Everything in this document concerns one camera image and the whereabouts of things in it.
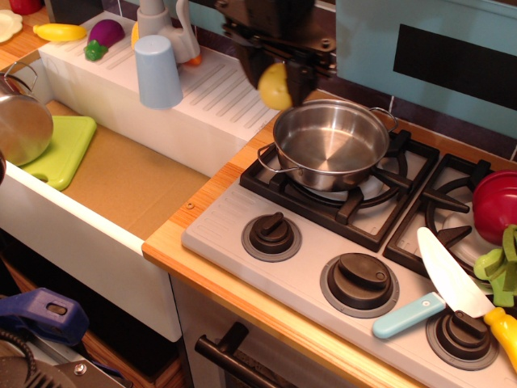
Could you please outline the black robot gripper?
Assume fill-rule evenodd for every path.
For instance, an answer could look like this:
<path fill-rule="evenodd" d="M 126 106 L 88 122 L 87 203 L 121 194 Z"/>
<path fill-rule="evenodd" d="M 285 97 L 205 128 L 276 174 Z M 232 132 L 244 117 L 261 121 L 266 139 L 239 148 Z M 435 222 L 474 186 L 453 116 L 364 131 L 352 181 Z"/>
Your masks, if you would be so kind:
<path fill-rule="evenodd" d="M 286 64 L 292 106 L 317 88 L 317 74 L 334 75 L 335 38 L 323 26 L 315 1 L 217 1 L 237 59 L 254 89 L 276 61 Z"/>

